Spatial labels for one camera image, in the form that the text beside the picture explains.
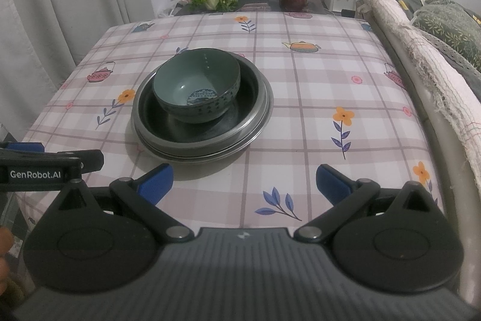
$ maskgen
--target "stainless steel plate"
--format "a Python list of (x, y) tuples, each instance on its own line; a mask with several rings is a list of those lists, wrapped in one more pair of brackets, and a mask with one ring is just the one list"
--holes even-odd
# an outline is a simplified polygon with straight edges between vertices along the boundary
[(131, 123), (148, 150), (174, 162), (210, 162), (241, 150), (260, 134), (272, 113), (272, 89), (250, 61), (233, 55), (241, 67), (234, 104), (204, 124), (186, 124), (163, 111), (152, 92), (157, 70), (147, 76), (136, 94)]

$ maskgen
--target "green patterned pillow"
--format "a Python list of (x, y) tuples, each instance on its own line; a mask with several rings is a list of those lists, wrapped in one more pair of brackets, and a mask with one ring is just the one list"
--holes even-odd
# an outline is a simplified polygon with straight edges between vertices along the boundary
[(411, 23), (436, 36), (481, 72), (481, 27), (452, 0), (426, 0)]

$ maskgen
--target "teapot print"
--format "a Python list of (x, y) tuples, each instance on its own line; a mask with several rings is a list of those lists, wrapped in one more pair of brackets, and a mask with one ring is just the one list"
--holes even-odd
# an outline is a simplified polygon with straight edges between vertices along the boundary
[(102, 82), (105, 81), (110, 74), (114, 72), (115, 62), (108, 61), (100, 65), (101, 69), (97, 68), (92, 74), (87, 76), (89, 82)]
[(309, 13), (287, 13), (287, 15), (293, 18), (302, 18), (304, 20), (312, 18), (312, 14)]
[(403, 88), (404, 90), (406, 90), (406, 88), (404, 87), (403, 80), (401, 79), (401, 76), (397, 73), (397, 71), (395, 71), (394, 67), (391, 66), (389, 63), (384, 63), (384, 65), (386, 67), (386, 72), (384, 73), (384, 75), (386, 75), (386, 77), (388, 77), (400, 88)]
[(290, 48), (294, 52), (317, 52), (320, 49), (319, 45), (314, 45), (311, 43), (306, 43), (305, 41), (299, 41), (299, 43), (283, 43), (287, 48)]
[(132, 33), (135, 33), (135, 32), (145, 32), (147, 29), (149, 29), (151, 26), (153, 26), (155, 24), (148, 24), (148, 23), (143, 23), (143, 24), (140, 24), (139, 26), (137, 26), (133, 31)]

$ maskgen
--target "white frayed blanket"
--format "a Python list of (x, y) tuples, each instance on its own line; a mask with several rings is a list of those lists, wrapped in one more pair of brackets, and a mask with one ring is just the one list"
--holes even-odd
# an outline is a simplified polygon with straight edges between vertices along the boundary
[(453, 126), (464, 146), (476, 185), (481, 190), (481, 104), (466, 84), (423, 36), (411, 26), (396, 0), (363, 0), (376, 11), (407, 49), (436, 107)]

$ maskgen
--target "blue gripper pad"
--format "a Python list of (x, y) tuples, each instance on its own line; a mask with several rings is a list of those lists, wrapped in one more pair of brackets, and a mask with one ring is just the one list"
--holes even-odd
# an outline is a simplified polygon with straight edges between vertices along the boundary
[(332, 205), (336, 205), (352, 193), (348, 184), (322, 166), (319, 166), (316, 171), (316, 186)]
[(174, 170), (168, 164), (160, 165), (157, 172), (148, 172), (138, 179), (137, 193), (156, 205), (170, 191), (174, 183)]
[(9, 143), (6, 147), (7, 150), (20, 150), (20, 151), (33, 151), (35, 153), (44, 153), (45, 147), (38, 142), (17, 142)]

